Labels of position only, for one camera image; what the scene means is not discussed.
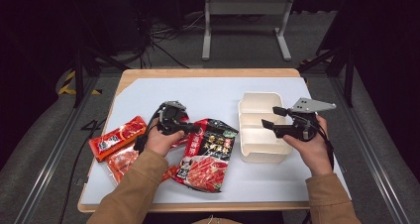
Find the brown sleeve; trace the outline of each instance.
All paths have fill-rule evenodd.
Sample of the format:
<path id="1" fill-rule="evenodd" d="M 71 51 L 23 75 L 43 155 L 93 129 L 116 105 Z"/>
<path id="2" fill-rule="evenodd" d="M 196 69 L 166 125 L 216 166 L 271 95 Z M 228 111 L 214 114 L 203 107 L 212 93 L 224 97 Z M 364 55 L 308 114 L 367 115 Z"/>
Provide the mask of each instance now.
<path id="1" fill-rule="evenodd" d="M 335 173 L 306 179 L 309 206 L 314 224 L 361 223 L 352 201 Z"/>
<path id="2" fill-rule="evenodd" d="M 165 158 L 145 149 L 87 223 L 142 223 L 166 169 Z"/>

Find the white container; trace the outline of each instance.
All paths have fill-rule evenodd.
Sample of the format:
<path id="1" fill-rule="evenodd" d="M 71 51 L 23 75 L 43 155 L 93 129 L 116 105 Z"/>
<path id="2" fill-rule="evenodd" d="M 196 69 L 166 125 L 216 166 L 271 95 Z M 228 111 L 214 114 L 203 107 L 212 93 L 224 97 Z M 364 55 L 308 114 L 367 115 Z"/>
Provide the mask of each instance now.
<path id="1" fill-rule="evenodd" d="M 281 97 L 273 92 L 246 92 L 239 102 L 242 159 L 248 163 L 281 163 L 293 151 L 272 130 L 263 127 L 262 119 L 285 125 L 285 118 L 272 113 L 282 107 Z"/>

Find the table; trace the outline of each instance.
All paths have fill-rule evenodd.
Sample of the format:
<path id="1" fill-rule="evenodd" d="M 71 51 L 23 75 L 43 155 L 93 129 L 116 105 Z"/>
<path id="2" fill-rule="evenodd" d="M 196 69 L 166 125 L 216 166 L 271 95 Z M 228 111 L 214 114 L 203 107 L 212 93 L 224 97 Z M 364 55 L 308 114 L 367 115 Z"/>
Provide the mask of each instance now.
<path id="1" fill-rule="evenodd" d="M 229 86 L 224 86 L 222 90 L 217 85 L 211 88 L 207 86 L 208 82 L 211 81 L 217 81 Z M 172 87 L 167 89 L 170 91 L 164 92 L 164 90 L 159 90 L 156 87 L 157 84 L 166 85 L 168 82 L 176 88 L 190 86 L 191 89 L 177 90 Z M 208 117 L 210 118 L 220 116 L 222 121 L 233 127 L 238 126 L 238 114 L 235 114 L 237 104 L 243 92 L 248 91 L 250 88 L 265 91 L 262 89 L 272 87 L 272 91 L 278 92 L 282 96 L 283 105 L 287 107 L 293 105 L 301 96 L 310 96 L 303 78 L 299 76 L 296 69 L 291 68 L 126 70 L 117 88 L 104 133 L 112 131 L 115 127 L 121 125 L 123 121 L 128 121 L 135 113 L 133 110 L 142 106 L 142 104 L 144 105 L 140 115 L 144 117 L 145 121 L 149 121 L 153 111 L 157 109 L 150 104 L 159 105 L 163 100 L 157 93 L 155 93 L 157 94 L 156 96 L 148 93 L 148 91 L 153 90 L 153 87 L 160 91 L 161 94 L 164 94 L 165 98 L 168 98 L 167 100 L 172 100 L 171 95 L 179 97 L 179 101 L 187 107 L 191 121 L 202 119 L 205 115 L 209 115 Z M 194 90 L 195 88 L 207 88 L 208 90 L 202 95 L 203 93 L 197 93 Z M 202 99 L 203 96 L 212 95 L 214 91 L 226 92 L 229 94 L 228 97 L 232 99 L 226 99 L 227 97 L 223 93 L 218 93 L 223 101 L 229 101 L 204 101 L 208 105 L 204 108 L 202 106 L 194 106 L 192 100 L 188 100 L 188 97 L 193 96 L 194 99 L 198 100 L 196 105 L 201 105 L 202 101 L 205 100 Z M 142 94 L 147 94 L 147 99 L 142 97 Z M 223 108 L 227 111 L 232 110 L 232 112 L 223 113 L 224 110 L 217 107 L 221 103 L 226 103 L 223 105 Z M 182 148 L 170 151 L 167 156 L 169 163 L 178 163 L 180 161 L 179 154 L 183 154 Z M 345 189 L 347 189 L 338 165 L 336 164 L 335 167 L 335 172 L 338 174 Z M 222 186 L 222 192 L 199 192 L 186 188 L 170 179 L 159 186 L 150 211 L 203 212 L 210 210 L 307 209 L 309 205 L 304 179 L 309 176 L 309 169 L 296 151 L 293 151 L 280 165 L 247 164 L 243 162 L 240 158 L 240 139 L 237 138 Z M 78 209 L 81 212 L 93 212 L 102 197 L 112 191 L 114 187 L 104 169 L 94 160 L 89 171 L 89 180 L 80 195 Z"/>

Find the black cable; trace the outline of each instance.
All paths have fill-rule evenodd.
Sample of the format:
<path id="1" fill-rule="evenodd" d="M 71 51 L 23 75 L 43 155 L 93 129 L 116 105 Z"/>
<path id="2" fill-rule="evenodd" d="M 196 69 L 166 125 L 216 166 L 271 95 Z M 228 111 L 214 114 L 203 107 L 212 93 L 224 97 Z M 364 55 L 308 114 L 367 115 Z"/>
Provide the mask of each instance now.
<path id="1" fill-rule="evenodd" d="M 158 44 L 156 43 L 152 43 L 153 46 L 156 46 L 157 48 L 161 49 L 165 54 L 167 54 L 169 57 L 171 57 L 175 62 L 177 62 L 179 65 L 185 67 L 185 68 L 189 68 L 187 65 L 179 62 L 178 60 L 176 60 L 176 58 L 174 58 L 173 56 L 171 56 L 167 51 L 165 51 L 163 48 L 161 48 Z"/>
<path id="2" fill-rule="evenodd" d="M 87 143 L 87 141 L 89 141 L 89 139 L 92 138 L 93 133 L 95 133 L 96 129 L 99 128 L 99 126 L 101 126 L 105 122 L 105 120 L 106 119 L 102 120 L 100 123 L 96 124 L 96 126 L 94 126 L 92 128 L 92 130 L 90 131 L 89 135 L 84 140 L 83 144 L 81 145 L 81 147 L 80 147 L 80 149 L 79 149 L 79 151 L 77 153 L 76 160 L 74 161 L 73 168 L 71 169 L 70 180 L 68 181 L 67 191 L 65 193 L 64 205 L 62 207 L 61 215 L 59 217 L 59 222 L 58 223 L 62 223 L 62 220 L 64 218 L 64 213 L 65 213 L 65 209 L 67 207 L 68 197 L 70 195 L 70 190 L 71 190 L 71 184 L 72 184 L 72 180 L 73 180 L 73 176 L 74 176 L 74 171 L 76 170 L 76 165 L 77 165 L 78 159 L 80 157 L 80 154 L 81 154 L 81 152 L 82 152 L 82 150 L 84 148 L 84 145 Z"/>

